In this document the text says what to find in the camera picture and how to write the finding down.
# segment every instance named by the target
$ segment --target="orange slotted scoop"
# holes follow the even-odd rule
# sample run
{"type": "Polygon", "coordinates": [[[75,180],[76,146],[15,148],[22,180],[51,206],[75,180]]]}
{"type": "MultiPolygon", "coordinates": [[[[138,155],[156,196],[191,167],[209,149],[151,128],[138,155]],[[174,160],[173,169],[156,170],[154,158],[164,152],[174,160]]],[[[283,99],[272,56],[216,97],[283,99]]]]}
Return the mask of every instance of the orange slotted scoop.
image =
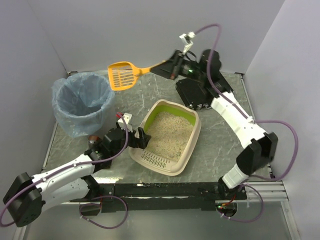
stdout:
{"type": "Polygon", "coordinates": [[[150,69],[157,66],[138,68],[128,61],[119,61],[108,66],[109,82],[112,90],[123,91],[132,88],[138,78],[150,72],[150,69]]]}

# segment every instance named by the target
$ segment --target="beige litter box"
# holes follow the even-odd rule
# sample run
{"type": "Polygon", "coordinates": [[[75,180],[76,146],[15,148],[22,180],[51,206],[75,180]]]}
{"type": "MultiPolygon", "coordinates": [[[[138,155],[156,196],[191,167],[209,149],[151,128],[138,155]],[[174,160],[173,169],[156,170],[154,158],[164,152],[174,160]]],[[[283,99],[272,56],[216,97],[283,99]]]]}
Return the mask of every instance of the beige litter box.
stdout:
{"type": "Polygon", "coordinates": [[[191,157],[199,137],[201,122],[195,111],[175,102],[161,99],[153,105],[140,125],[146,133],[160,112],[168,112],[172,115],[183,117],[193,126],[189,139],[178,160],[158,156],[150,152],[148,148],[142,150],[140,148],[129,147],[129,154],[137,163],[148,169],[160,174],[176,176],[182,173],[191,157]]]}

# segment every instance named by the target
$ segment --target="blue plastic bag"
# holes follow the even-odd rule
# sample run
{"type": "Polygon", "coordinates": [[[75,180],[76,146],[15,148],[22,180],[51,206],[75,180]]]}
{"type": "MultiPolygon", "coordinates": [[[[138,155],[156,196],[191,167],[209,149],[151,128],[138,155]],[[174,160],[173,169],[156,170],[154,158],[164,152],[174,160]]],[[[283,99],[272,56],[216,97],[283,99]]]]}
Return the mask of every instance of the blue plastic bag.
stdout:
{"type": "Polygon", "coordinates": [[[114,106],[115,92],[109,80],[93,72],[61,78],[52,86],[54,116],[73,138],[98,131],[114,106]]]}

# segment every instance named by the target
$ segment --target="gray tabletop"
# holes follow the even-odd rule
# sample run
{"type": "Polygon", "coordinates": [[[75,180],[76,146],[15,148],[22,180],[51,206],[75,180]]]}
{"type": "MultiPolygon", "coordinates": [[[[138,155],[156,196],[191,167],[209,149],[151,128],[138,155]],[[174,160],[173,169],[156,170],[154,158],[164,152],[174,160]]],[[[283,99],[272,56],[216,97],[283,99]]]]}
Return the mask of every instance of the gray tabletop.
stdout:
{"type": "MultiPolygon", "coordinates": [[[[241,76],[232,73],[222,74],[233,88],[240,105],[248,114],[252,114],[241,76]]],[[[115,108],[116,111],[132,114],[131,125],[136,129],[159,99],[183,105],[175,89],[175,81],[149,73],[140,77],[133,88],[116,92],[115,108]]],[[[94,178],[99,183],[218,181],[234,166],[242,147],[237,136],[218,113],[212,109],[202,109],[197,112],[202,123],[201,132],[188,164],[178,176],[166,176],[143,167],[130,158],[126,149],[112,162],[110,169],[96,172],[94,178]]],[[[87,137],[71,138],[58,126],[45,170],[54,169],[75,159],[87,148],[87,137]]],[[[257,174],[267,177],[269,168],[262,168],[257,174]]]]}

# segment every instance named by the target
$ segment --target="trash bin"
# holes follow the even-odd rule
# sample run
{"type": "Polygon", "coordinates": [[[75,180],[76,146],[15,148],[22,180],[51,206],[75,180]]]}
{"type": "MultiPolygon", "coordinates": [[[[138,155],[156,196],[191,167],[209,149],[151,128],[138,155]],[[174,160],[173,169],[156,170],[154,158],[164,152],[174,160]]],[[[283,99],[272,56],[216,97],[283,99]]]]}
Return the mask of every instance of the trash bin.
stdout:
{"type": "Polygon", "coordinates": [[[52,86],[56,120],[71,137],[103,137],[116,126],[115,93],[109,80],[99,74],[77,73],[52,86]]]}

